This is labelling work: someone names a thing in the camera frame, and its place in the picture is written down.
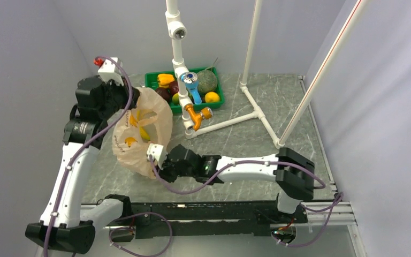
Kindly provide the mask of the dark red fake apple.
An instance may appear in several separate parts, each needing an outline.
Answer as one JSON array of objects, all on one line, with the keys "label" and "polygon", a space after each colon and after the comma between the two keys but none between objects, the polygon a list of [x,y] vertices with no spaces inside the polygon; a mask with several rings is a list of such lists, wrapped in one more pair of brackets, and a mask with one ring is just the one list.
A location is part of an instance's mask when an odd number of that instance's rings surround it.
[{"label": "dark red fake apple", "polygon": [[167,88],[158,87],[155,89],[155,92],[160,95],[166,102],[170,103],[172,100],[172,96]]}]

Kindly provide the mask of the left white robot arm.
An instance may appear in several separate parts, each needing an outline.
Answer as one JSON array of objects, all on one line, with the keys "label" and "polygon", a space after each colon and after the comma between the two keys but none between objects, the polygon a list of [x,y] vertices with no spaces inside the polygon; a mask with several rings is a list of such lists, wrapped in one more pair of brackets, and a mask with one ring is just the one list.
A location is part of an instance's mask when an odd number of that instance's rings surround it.
[{"label": "left white robot arm", "polygon": [[110,118],[136,107],[139,90],[128,78],[119,84],[99,76],[82,79],[75,91],[76,104],[64,127],[62,159],[52,195],[35,223],[27,225],[25,236],[42,248],[71,254],[86,254],[96,232],[116,221],[127,224],[132,218],[130,198],[111,194],[88,210],[81,210],[82,195],[103,139],[113,127]]}]

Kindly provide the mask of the green fake fruit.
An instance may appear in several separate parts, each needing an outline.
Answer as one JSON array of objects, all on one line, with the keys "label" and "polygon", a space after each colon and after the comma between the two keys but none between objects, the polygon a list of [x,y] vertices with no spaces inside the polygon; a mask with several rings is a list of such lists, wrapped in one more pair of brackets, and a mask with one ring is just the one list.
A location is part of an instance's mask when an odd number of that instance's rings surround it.
[{"label": "green fake fruit", "polygon": [[172,95],[171,101],[172,101],[173,105],[179,105],[179,103],[180,103],[179,94],[175,93],[174,95]]}]

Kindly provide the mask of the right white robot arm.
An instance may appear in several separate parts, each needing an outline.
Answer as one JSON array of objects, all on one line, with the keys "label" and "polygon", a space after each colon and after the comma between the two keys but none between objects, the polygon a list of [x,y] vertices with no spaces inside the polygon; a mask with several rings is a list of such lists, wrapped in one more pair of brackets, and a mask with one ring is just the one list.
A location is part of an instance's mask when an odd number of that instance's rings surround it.
[{"label": "right white robot arm", "polygon": [[244,180],[276,183],[280,192],[273,214],[280,222],[292,218],[301,202],[314,198],[315,182],[319,180],[314,163],[287,147],[266,156],[229,157],[201,156],[183,145],[167,152],[164,146],[152,143],[146,156],[162,183],[172,183],[179,177],[191,177],[200,183],[190,194],[208,185]]}]

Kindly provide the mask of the translucent orange plastic bag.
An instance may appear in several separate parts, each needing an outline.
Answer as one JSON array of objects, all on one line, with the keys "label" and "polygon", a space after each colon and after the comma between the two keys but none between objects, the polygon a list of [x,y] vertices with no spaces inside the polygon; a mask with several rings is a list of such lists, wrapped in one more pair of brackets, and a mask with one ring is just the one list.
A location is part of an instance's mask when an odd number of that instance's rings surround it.
[{"label": "translucent orange plastic bag", "polygon": [[173,128],[170,105],[155,90],[136,88],[140,96],[136,107],[125,112],[111,137],[112,150],[118,163],[133,173],[156,178],[147,150],[151,143],[168,146]]}]

